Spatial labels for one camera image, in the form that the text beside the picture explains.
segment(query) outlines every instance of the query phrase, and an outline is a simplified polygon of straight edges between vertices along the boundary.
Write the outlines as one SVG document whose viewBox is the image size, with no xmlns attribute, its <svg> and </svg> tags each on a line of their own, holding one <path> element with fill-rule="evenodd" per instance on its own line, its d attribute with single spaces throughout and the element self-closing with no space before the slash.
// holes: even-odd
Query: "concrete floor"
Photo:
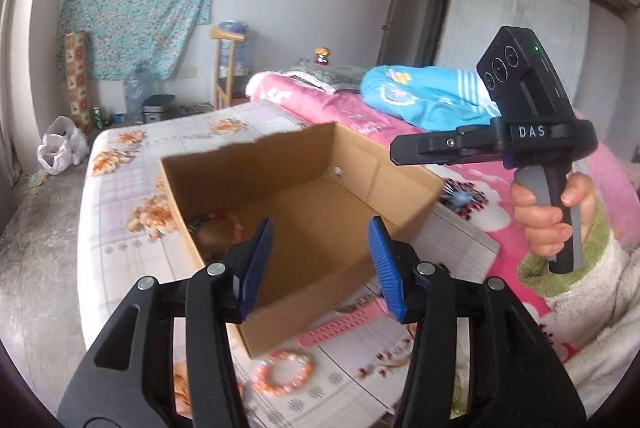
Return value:
<svg viewBox="0 0 640 428">
<path fill-rule="evenodd" d="M 21 180 L 20 206 L 0 238 L 0 338 L 40 400 L 56 413 L 85 353 L 76 287 L 86 162 L 39 188 Z"/>
</svg>

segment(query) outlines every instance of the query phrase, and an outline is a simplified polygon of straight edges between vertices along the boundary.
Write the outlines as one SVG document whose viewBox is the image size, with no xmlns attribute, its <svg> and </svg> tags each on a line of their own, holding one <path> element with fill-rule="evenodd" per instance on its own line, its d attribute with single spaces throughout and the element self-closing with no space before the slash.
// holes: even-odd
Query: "figurine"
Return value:
<svg viewBox="0 0 640 428">
<path fill-rule="evenodd" d="M 318 47 L 315 50 L 316 53 L 316 61 L 315 63 L 318 65 L 327 66 L 329 64 L 329 56 L 331 55 L 331 51 L 326 47 Z"/>
</svg>

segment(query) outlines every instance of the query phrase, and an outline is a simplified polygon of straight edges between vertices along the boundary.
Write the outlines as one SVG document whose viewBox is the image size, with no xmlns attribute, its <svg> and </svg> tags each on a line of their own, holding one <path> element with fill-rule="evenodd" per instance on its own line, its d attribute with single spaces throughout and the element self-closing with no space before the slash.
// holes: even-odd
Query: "blue floral cloth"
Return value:
<svg viewBox="0 0 640 428">
<path fill-rule="evenodd" d="M 381 66 L 360 85 L 362 101 L 428 132 L 489 124 L 500 110 L 475 72 L 441 67 Z"/>
<path fill-rule="evenodd" d="M 196 24 L 209 23 L 212 0 L 65 0 L 58 20 L 58 74 L 64 37 L 86 31 L 86 68 L 97 80 L 124 80 L 137 65 L 169 78 Z"/>
</svg>

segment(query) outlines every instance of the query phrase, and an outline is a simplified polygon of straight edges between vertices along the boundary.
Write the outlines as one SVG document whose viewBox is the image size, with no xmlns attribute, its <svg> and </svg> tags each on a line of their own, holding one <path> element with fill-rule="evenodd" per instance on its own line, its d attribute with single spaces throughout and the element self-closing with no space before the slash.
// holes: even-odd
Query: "blue gripper pad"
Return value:
<svg viewBox="0 0 640 428">
<path fill-rule="evenodd" d="M 251 239 L 253 256 L 240 284 L 238 310 L 242 321 L 254 310 L 264 270 L 273 247 L 273 223 L 265 220 Z"/>
<path fill-rule="evenodd" d="M 386 306 L 396 321 L 402 322 L 406 314 L 402 279 L 394 260 L 393 241 L 380 217 L 374 217 L 369 223 L 369 251 L 376 267 L 376 274 Z"/>
</svg>

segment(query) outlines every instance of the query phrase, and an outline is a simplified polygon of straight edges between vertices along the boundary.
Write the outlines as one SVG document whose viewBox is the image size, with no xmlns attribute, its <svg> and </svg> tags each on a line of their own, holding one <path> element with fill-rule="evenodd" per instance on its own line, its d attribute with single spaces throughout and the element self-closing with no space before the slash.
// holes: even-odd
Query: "bead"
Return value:
<svg viewBox="0 0 640 428">
<path fill-rule="evenodd" d="M 273 384 L 269 380 L 271 368 L 277 361 L 292 361 L 300 364 L 300 369 L 296 377 L 290 383 Z M 314 371 L 312 360 L 303 354 L 297 354 L 289 350 L 279 350 L 258 362 L 259 366 L 254 371 L 252 381 L 254 388 L 265 394 L 273 394 L 278 397 L 291 394 L 296 389 L 302 387 L 308 380 L 309 375 Z"/>
</svg>

